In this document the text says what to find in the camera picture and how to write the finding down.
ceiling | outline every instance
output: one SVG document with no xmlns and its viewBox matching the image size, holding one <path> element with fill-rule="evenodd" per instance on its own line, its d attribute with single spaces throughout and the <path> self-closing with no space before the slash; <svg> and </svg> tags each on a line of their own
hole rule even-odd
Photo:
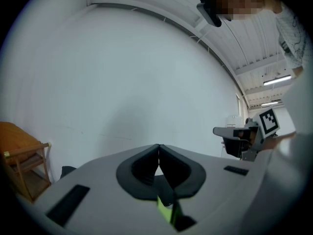
<svg viewBox="0 0 313 235">
<path fill-rule="evenodd" d="M 225 64 L 238 84 L 249 109 L 279 100 L 292 80 L 263 86 L 263 82 L 289 75 L 278 46 L 278 31 L 272 12 L 262 11 L 246 20 L 209 25 L 197 10 L 199 0 L 87 0 L 87 4 L 114 3 L 143 8 L 180 24 L 191 37 L 203 41 Z"/>
</svg>

yellow-green strip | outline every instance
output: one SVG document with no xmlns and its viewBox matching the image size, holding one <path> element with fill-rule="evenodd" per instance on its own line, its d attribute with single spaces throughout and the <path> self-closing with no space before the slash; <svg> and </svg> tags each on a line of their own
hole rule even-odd
<svg viewBox="0 0 313 235">
<path fill-rule="evenodd" d="M 171 222 L 171 217 L 172 217 L 172 209 L 167 209 L 163 204 L 162 201 L 160 200 L 159 197 L 157 197 L 157 208 L 159 211 L 162 213 L 163 217 L 165 220 L 170 223 Z"/>
</svg>

white wall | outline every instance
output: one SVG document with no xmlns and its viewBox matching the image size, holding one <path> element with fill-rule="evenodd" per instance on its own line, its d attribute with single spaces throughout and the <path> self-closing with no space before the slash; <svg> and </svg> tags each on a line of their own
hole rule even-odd
<svg viewBox="0 0 313 235">
<path fill-rule="evenodd" d="M 260 111 L 249 112 L 249 118 L 258 112 Z M 276 132 L 277 135 L 281 136 L 295 131 L 293 121 L 285 107 L 274 108 L 274 112 L 280 125 L 280 130 Z"/>
<path fill-rule="evenodd" d="M 235 96 L 237 95 L 239 97 L 239 101 L 240 101 L 240 114 L 236 113 L 234 115 L 240 115 L 241 121 L 239 121 L 239 119 L 236 118 L 236 120 L 232 121 L 232 123 L 235 123 L 236 127 L 239 128 L 239 127 L 244 127 L 244 125 L 246 123 L 246 118 L 248 118 L 248 109 L 247 109 L 247 105 L 246 105 L 244 98 L 241 96 L 239 89 L 235 85 L 234 85 L 234 90 L 236 91 Z M 221 157 L 227 158 L 227 159 L 239 160 L 238 158 L 236 158 L 232 155 L 229 155 L 226 152 L 225 148 L 223 148 L 223 146 L 221 147 Z"/>
<path fill-rule="evenodd" d="M 54 180 L 63 165 L 146 144 L 221 155 L 212 129 L 237 114 L 234 83 L 194 40 L 122 9 L 80 13 L 40 37 L 47 22 L 32 17 L 1 64 L 0 120 L 52 143 Z"/>
</svg>

cable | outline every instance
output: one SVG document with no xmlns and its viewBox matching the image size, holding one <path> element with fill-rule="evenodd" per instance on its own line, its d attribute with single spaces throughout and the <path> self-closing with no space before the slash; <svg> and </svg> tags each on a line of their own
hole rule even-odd
<svg viewBox="0 0 313 235">
<path fill-rule="evenodd" d="M 229 26 L 227 25 L 226 21 L 224 21 L 224 24 L 228 27 L 228 29 L 230 30 L 230 32 L 233 34 L 233 36 L 234 36 L 234 38 L 236 39 L 236 41 L 237 41 L 237 43 L 238 43 L 238 45 L 239 45 L 241 51 L 243 52 L 243 55 L 244 55 L 244 57 L 245 57 L 245 59 L 246 59 L 246 65 L 249 65 L 249 62 L 248 62 L 248 60 L 247 60 L 247 58 L 246 58 L 246 55 L 245 55 L 243 49 L 241 48 L 241 45 L 240 45 L 240 43 L 238 42 L 238 39 L 236 38 L 234 32 L 232 32 L 232 30 L 229 28 Z"/>
<path fill-rule="evenodd" d="M 207 32 L 202 37 L 199 38 L 197 43 L 200 42 L 200 40 L 202 40 L 202 38 L 204 38 L 209 33 L 210 29 L 211 29 L 211 27 L 207 30 Z"/>
</svg>

ceiling light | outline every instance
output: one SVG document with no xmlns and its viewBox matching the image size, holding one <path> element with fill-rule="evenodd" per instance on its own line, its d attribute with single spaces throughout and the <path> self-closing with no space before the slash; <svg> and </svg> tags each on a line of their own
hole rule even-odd
<svg viewBox="0 0 313 235">
<path fill-rule="evenodd" d="M 278 102 L 271 102 L 271 103 L 261 104 L 261 106 L 266 106 L 266 105 L 271 105 L 271 104 L 278 104 Z"/>
<path fill-rule="evenodd" d="M 266 82 L 263 83 L 263 85 L 264 86 L 265 85 L 270 85 L 270 84 L 282 82 L 282 81 L 289 80 L 289 79 L 291 79 L 291 75 L 283 76 L 283 77 L 276 78 L 276 79 L 273 79 L 273 80 L 270 80 L 270 81 L 266 81 Z"/>
</svg>

